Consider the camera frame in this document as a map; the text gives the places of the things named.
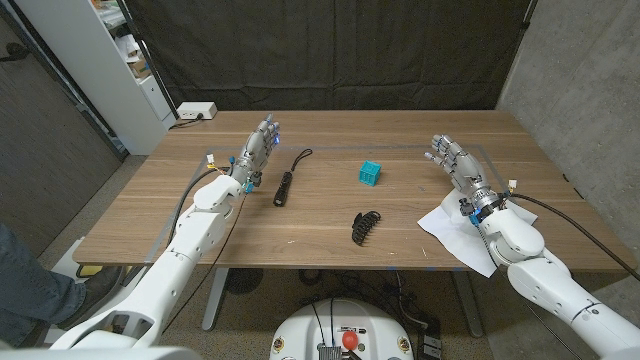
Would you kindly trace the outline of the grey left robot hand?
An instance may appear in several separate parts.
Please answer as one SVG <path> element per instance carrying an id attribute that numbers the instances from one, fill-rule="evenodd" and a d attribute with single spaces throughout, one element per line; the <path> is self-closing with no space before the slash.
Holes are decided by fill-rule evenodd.
<path id="1" fill-rule="evenodd" d="M 249 135 L 240 155 L 235 159 L 228 175 L 237 180 L 243 188 L 250 184 L 259 187 L 262 170 L 268 163 L 272 150 L 280 142 L 280 126 L 269 113 Z"/>

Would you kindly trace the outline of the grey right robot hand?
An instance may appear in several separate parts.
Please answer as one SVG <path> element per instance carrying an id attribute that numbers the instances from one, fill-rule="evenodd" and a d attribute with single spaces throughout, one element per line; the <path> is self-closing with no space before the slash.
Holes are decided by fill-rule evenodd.
<path id="1" fill-rule="evenodd" d="M 448 135 L 434 135 L 432 148 L 436 155 L 426 152 L 425 156 L 440 166 L 455 189 L 466 197 L 461 210 L 464 215 L 474 215 L 482 222 L 500 210 L 502 198 L 491 189 L 484 168 L 472 154 Z"/>

